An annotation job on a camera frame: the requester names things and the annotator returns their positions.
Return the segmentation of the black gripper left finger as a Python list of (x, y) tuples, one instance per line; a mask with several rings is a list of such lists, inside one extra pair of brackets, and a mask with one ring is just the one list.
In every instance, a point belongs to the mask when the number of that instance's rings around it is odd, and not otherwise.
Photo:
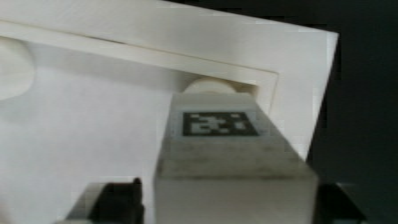
[(144, 224), (143, 181), (93, 183), (61, 224)]

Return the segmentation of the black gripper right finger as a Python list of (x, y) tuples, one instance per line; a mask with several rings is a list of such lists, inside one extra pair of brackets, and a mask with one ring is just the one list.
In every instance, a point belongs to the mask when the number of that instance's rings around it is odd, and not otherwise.
[(324, 184), (317, 195), (317, 224), (368, 224), (368, 218), (338, 184)]

